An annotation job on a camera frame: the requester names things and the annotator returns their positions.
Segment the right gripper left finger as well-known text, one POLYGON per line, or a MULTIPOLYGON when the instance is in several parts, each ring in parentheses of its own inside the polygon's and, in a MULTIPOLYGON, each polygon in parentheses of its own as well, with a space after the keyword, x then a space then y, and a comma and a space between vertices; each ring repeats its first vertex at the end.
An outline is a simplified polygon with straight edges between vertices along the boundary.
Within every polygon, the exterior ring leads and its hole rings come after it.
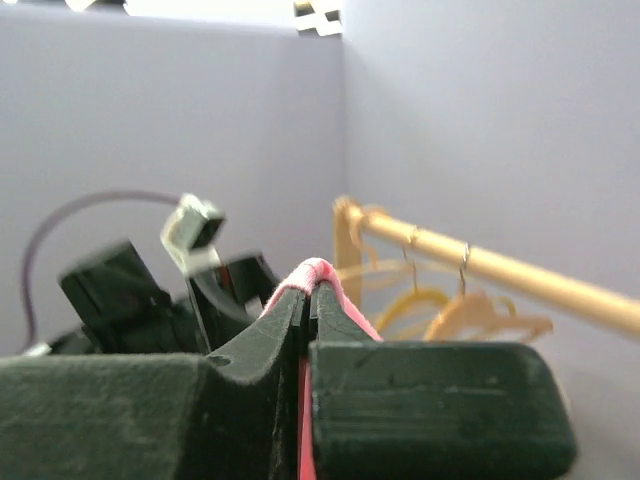
POLYGON ((298 329, 284 292, 209 356, 1 362, 5 479, 293 479, 298 329))

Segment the yellow wooden hanger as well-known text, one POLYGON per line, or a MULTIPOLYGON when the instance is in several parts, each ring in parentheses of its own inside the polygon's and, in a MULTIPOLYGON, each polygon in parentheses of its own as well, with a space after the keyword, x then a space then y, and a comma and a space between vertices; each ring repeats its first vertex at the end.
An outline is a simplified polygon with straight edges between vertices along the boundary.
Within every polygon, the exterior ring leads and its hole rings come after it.
POLYGON ((373 288, 384 288, 398 283, 406 275, 411 276, 411 289, 400 294, 392 303, 377 317, 375 321, 376 330, 382 334, 403 316, 425 309, 424 304, 430 307, 444 307, 449 301, 449 296, 440 288, 420 285, 418 282, 418 271, 440 271, 447 270, 443 265, 435 261, 416 261, 407 255, 405 247, 402 248, 403 260, 385 260, 382 272, 394 272, 394 275, 387 280, 382 280, 375 284, 373 288))

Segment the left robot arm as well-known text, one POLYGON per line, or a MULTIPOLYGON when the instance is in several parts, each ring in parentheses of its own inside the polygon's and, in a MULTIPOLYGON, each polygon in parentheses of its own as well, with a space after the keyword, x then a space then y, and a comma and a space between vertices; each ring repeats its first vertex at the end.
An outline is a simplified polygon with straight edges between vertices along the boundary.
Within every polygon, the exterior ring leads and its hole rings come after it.
POLYGON ((130 241, 91 254, 59 279, 90 352, 104 354, 207 354, 247 328, 254 320, 247 303, 266 303, 278 284, 254 253, 188 275, 186 295, 174 299, 130 241))

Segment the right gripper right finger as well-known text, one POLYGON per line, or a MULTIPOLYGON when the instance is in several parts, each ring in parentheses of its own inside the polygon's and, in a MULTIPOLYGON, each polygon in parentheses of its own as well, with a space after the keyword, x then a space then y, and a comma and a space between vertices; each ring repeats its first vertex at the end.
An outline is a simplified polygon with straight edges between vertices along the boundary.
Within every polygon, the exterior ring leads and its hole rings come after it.
POLYGON ((506 342, 380 342, 328 283, 311 300, 319 479, 559 479, 578 443, 538 352, 506 342))

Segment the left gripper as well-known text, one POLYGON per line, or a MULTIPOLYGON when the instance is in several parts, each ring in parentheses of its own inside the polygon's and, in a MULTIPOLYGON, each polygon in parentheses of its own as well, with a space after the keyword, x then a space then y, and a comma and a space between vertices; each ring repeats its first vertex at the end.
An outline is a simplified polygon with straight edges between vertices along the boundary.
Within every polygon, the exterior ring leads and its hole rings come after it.
POLYGON ((280 280, 261 252, 251 252, 189 276, 189 296, 207 350, 216 350, 251 325, 246 305, 265 306, 280 280))

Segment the wooden hanger with pink shirt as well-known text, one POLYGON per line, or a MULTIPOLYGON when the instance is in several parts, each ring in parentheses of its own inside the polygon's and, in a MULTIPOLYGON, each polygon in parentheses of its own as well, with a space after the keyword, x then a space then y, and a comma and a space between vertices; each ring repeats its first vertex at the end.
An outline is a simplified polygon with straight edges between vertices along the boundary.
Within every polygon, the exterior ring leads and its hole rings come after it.
POLYGON ((458 295, 447 303, 431 322, 424 340, 449 341, 465 329, 477 328, 478 332, 469 337, 468 341, 485 341, 505 330, 516 329, 525 330, 519 342, 529 343, 553 331, 554 326, 550 318, 543 315, 518 315, 514 308, 508 308, 509 303, 505 297, 502 297, 502 300, 508 310, 506 313, 500 313, 496 310, 494 301, 485 293, 467 293, 465 273, 470 254, 471 247, 465 243, 458 268, 458 295))

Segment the light wooden hanger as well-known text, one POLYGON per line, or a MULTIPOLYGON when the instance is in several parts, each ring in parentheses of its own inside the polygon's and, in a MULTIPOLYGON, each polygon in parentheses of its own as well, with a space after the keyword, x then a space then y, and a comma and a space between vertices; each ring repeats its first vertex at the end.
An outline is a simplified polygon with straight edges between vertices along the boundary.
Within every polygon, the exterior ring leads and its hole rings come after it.
POLYGON ((348 196, 333 203, 334 266, 345 293, 356 306, 361 304, 365 290, 383 289, 418 271, 448 271, 434 261, 413 257, 381 259, 363 236, 374 220, 391 219, 383 207, 363 206, 348 196))

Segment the pink t shirt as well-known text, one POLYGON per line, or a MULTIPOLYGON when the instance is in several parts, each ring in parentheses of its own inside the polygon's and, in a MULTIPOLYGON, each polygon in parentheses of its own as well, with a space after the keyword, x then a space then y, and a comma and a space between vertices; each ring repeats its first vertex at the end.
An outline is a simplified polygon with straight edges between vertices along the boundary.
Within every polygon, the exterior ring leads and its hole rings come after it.
MULTIPOLYGON (((351 319, 351 323, 365 335, 365 339, 381 341, 382 337, 373 325, 344 293, 335 268, 325 259, 309 258, 299 264, 283 281, 279 283, 259 316, 262 319, 276 305, 287 289, 299 290, 310 297, 313 289, 321 282, 328 281, 336 294, 341 310, 351 319)), ((310 367, 305 356, 299 362, 298 395, 298 474, 300 480, 315 480, 316 471, 313 460, 312 414, 310 367)))

